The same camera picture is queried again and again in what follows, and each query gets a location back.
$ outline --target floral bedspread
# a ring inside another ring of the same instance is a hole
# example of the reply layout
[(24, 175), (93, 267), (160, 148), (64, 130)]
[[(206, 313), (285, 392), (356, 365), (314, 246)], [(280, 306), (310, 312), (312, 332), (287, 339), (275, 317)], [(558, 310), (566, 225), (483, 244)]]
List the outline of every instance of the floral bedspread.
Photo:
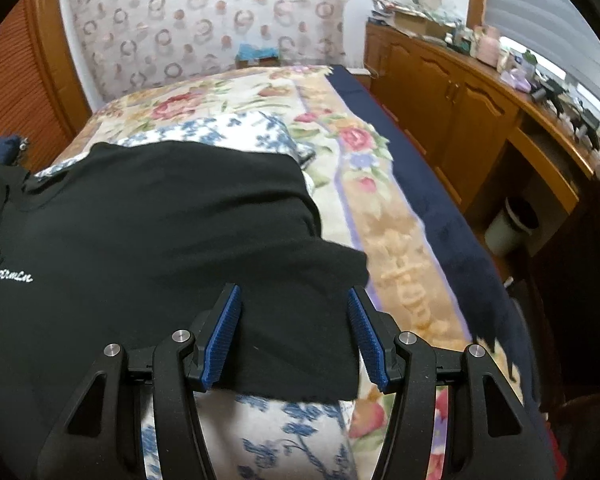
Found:
[[(97, 112), (56, 162), (88, 150), (96, 142), (168, 130), (192, 118), (255, 109), (275, 113), (296, 141), (312, 145), (317, 152), (305, 171), (315, 184), (313, 198), (320, 209), (322, 235), (368, 255), (367, 291), (376, 308), (392, 314), (402, 330), (417, 333), (431, 345), (462, 350), (470, 343), (466, 323), (427, 243), (424, 225), (394, 180), (388, 141), (347, 108), (325, 78), (329, 70), (318, 66), (248, 68), (130, 94)], [(481, 343), (522, 400), (515, 365), (510, 375), (506, 356), (497, 343), (494, 349)], [(249, 402), (260, 402), (254, 399)], [(427, 480), (438, 480), (442, 474), (446, 400), (446, 390), (439, 388)], [(393, 402), (393, 396), (379, 393), (366, 372), (361, 373), (358, 399), (348, 413), (344, 410), (360, 479), (372, 475)], [(304, 441), (309, 441), (315, 433), (308, 422), (315, 421), (319, 414), (312, 410), (306, 406), (287, 407), (287, 418), (298, 418), (293, 422), (298, 442), (303, 441), (302, 434)], [(237, 478), (272, 478), (267, 469), (274, 468), (277, 459), (270, 454), (277, 457), (280, 452), (291, 454), (294, 449), (282, 446), (274, 452), (272, 441), (243, 444), (244, 449), (251, 449), (255, 462), (241, 465)], [(355, 473), (345, 472), (347, 453), (347, 449), (338, 447), (332, 454), (334, 468), (318, 468), (316, 463), (320, 461), (309, 451), (307, 466), (319, 473), (317, 478), (355, 478)]]

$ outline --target silver screw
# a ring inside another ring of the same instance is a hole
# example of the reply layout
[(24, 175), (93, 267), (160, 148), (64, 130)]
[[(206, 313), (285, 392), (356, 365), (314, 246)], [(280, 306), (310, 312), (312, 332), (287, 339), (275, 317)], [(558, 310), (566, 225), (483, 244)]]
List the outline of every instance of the silver screw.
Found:
[(120, 345), (118, 343), (111, 343), (104, 347), (104, 355), (107, 357), (115, 357), (120, 353)]
[(189, 330), (176, 330), (172, 335), (171, 339), (173, 339), (176, 343), (184, 343), (191, 337)]
[(474, 357), (482, 357), (485, 354), (485, 351), (480, 345), (471, 345), (469, 346), (469, 354)]
[(400, 332), (398, 339), (405, 345), (412, 345), (418, 340), (417, 336), (413, 332)]

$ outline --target black t-shirt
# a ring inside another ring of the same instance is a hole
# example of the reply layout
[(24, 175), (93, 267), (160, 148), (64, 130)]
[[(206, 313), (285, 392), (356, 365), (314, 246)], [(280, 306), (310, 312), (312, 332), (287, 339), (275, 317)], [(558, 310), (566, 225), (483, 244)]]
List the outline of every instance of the black t-shirt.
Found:
[(10, 199), (0, 248), (0, 452), (21, 477), (107, 344), (158, 344), (226, 282), (240, 285), (244, 306), (216, 386), (356, 396), (346, 294), (366, 284), (365, 255), (320, 238), (289, 156), (97, 144)]

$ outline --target gray blind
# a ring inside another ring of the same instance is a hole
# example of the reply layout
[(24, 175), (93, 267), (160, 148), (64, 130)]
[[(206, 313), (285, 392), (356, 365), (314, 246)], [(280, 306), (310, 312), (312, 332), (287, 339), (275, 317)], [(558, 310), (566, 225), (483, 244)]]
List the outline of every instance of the gray blind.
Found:
[(569, 0), (487, 0), (485, 22), (573, 75), (600, 100), (600, 40)]

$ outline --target trash can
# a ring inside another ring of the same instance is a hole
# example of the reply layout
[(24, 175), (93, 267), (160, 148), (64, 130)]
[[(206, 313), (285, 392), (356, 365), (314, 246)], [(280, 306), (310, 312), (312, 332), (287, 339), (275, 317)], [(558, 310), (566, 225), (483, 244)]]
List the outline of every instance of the trash can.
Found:
[(505, 256), (538, 227), (538, 216), (529, 202), (520, 197), (507, 197), (504, 208), (485, 232), (484, 242), (493, 254)]

